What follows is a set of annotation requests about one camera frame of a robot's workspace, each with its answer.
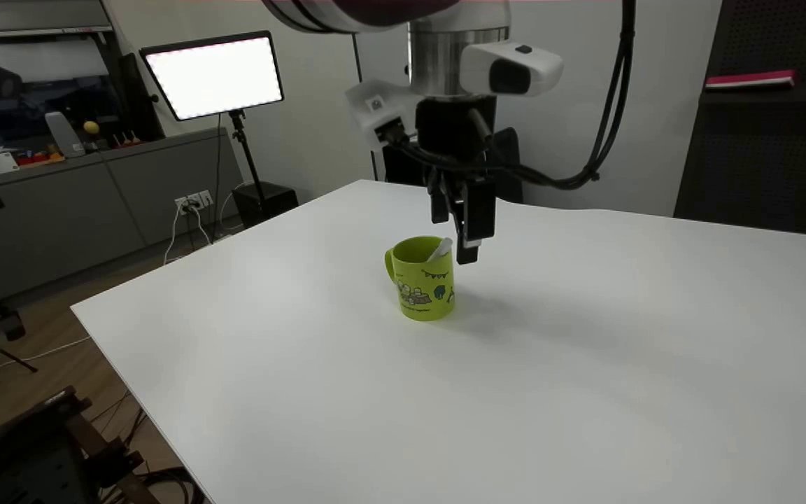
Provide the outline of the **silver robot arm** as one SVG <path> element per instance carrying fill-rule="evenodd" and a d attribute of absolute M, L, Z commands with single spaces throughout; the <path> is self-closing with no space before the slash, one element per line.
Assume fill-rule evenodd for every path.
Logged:
<path fill-rule="evenodd" d="M 495 233 L 495 190 L 484 169 L 484 131 L 495 123 L 489 64 L 477 53 L 510 40 L 506 0 L 263 0 L 303 33 L 408 32 L 415 140 L 380 126 L 380 140 L 425 169 L 430 219 L 454 221 L 456 260 L 477 263 Z"/>

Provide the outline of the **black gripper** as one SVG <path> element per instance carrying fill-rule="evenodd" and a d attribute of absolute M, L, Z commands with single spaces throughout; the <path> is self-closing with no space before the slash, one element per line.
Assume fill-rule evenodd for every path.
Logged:
<path fill-rule="evenodd" d="M 416 103 L 416 147 L 479 165 L 484 134 L 472 123 L 479 112 L 488 123 L 495 121 L 495 100 L 433 100 Z M 447 221 L 446 176 L 439 169 L 428 172 L 430 221 Z M 456 260 L 477 263 L 484 238 L 495 236 L 495 187 L 489 180 L 468 180 L 454 186 L 454 219 L 456 219 Z"/>

